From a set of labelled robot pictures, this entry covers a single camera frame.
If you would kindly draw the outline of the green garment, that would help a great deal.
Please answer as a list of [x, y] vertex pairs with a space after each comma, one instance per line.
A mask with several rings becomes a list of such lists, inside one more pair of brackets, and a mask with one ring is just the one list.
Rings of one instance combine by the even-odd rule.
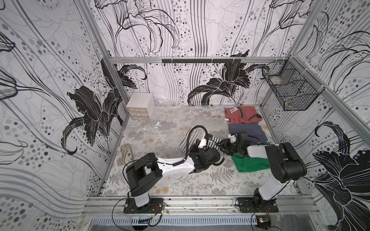
[[239, 173], [250, 173], [270, 168], [266, 144], [250, 144], [248, 141], [235, 143], [231, 158]]

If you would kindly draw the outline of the dark blue garment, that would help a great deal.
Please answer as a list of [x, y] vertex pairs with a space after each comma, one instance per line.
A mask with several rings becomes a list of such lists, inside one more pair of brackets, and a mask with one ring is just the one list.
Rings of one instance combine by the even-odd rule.
[[247, 139], [254, 144], [265, 143], [268, 141], [265, 132], [258, 125], [258, 123], [249, 124], [229, 124], [229, 133], [233, 134], [247, 134]]

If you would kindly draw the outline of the black white striped garment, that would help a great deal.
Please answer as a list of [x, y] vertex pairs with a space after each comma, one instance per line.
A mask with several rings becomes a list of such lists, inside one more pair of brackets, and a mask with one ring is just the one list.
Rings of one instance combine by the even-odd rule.
[[[188, 136], [185, 136], [183, 138], [183, 140], [180, 142], [180, 145], [179, 145], [180, 151], [182, 151], [184, 153], [186, 152], [186, 149], [187, 149], [186, 148], [187, 138], [188, 138]], [[197, 142], [198, 139], [199, 138], [195, 137], [195, 136], [190, 137], [189, 143], [188, 143], [188, 146], [187, 146], [189, 150], [191, 149], [191, 146], [194, 145]], [[208, 147], [209, 148], [216, 148], [217, 150], [219, 150], [220, 148], [219, 148], [218, 144], [221, 144], [221, 141], [222, 141], [221, 138], [212, 137], [212, 139], [210, 141], [208, 141]]]

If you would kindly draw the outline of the red garment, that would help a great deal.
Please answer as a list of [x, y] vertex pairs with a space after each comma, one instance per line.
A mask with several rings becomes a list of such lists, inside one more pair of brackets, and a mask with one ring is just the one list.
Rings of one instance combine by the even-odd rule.
[[251, 124], [262, 121], [262, 116], [258, 114], [254, 106], [225, 108], [225, 117], [230, 124]]

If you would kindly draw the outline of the clear plastic vacuum bag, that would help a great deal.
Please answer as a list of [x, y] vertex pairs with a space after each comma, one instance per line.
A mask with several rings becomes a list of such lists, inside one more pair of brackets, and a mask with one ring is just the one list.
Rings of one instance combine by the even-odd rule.
[[134, 159], [148, 153], [161, 158], [184, 157], [180, 144], [188, 131], [201, 139], [206, 128], [208, 133], [224, 139], [228, 134], [228, 122], [223, 106], [157, 106], [149, 120], [130, 118], [125, 127], [121, 143], [130, 146], [131, 156], [124, 160], [128, 167]]

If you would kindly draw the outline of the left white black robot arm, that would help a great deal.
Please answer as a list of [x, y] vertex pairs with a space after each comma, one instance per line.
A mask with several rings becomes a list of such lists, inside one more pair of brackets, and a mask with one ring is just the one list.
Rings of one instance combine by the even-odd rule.
[[212, 138], [206, 128], [196, 125], [186, 138], [186, 153], [183, 158], [163, 159], [154, 153], [132, 160], [122, 170], [129, 185], [129, 195], [137, 208], [150, 205], [149, 190], [163, 177], [177, 174], [194, 174], [222, 163], [219, 151], [209, 146]]

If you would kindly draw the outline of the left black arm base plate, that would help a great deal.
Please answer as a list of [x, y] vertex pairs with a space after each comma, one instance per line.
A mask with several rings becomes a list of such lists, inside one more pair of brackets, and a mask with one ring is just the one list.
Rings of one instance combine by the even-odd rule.
[[149, 203], [138, 207], [135, 199], [130, 197], [126, 200], [123, 212], [125, 214], [159, 214], [162, 212], [164, 201], [162, 198], [150, 198]]

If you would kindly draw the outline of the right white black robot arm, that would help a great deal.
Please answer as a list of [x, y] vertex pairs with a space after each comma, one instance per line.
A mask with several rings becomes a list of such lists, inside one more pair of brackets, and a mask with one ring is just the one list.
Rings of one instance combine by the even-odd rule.
[[272, 144], [247, 133], [231, 133], [215, 145], [231, 156], [240, 173], [271, 170], [268, 180], [254, 192], [255, 207], [273, 202], [288, 184], [307, 174], [306, 165], [289, 142]]

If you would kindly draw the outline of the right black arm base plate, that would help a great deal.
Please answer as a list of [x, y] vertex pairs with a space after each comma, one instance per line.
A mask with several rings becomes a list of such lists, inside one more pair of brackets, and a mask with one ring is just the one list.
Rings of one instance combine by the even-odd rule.
[[238, 197], [236, 206], [241, 213], [278, 213], [279, 209], [276, 203], [276, 198], [264, 200], [262, 196], [255, 193], [253, 197]]

